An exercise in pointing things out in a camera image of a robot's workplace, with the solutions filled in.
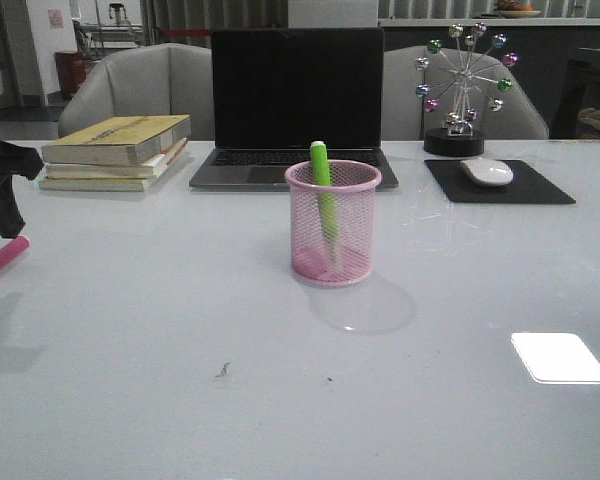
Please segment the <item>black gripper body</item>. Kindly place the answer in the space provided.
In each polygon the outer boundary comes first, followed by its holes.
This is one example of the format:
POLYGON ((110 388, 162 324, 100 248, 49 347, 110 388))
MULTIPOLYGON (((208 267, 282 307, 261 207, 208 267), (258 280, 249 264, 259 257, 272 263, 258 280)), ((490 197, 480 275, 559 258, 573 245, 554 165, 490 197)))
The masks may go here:
POLYGON ((17 237, 25 226, 13 192, 12 176, 35 180, 43 161, 35 148, 0 140, 0 236, 17 237))

